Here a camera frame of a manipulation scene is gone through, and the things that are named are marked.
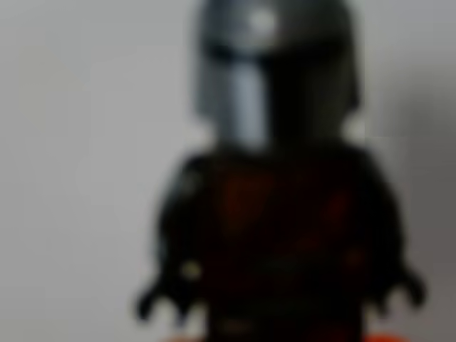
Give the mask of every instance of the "helmet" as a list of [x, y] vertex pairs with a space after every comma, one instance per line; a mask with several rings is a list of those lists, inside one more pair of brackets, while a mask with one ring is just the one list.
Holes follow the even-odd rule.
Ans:
[[199, 15], [197, 112], [222, 145], [275, 150], [338, 136], [358, 106], [342, 0], [205, 0]]

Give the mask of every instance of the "minifigure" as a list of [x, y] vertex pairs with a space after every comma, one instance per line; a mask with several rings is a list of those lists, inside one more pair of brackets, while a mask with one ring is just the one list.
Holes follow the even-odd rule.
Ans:
[[393, 190], [341, 134], [360, 103], [346, 4], [205, 0], [197, 32], [216, 142], [167, 194], [139, 318], [164, 296], [179, 323], [206, 304], [209, 342], [361, 342], [366, 304], [386, 314], [396, 287], [423, 304]]

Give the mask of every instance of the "lego minifigure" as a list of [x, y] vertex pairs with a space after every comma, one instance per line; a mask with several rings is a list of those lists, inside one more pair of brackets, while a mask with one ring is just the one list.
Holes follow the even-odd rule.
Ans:
[[208, 341], [360, 342], [363, 306], [404, 287], [400, 213], [373, 158], [345, 142], [359, 105], [341, 0], [206, 0], [197, 111], [214, 147], [186, 161], [158, 222], [161, 273], [138, 304], [208, 307]]

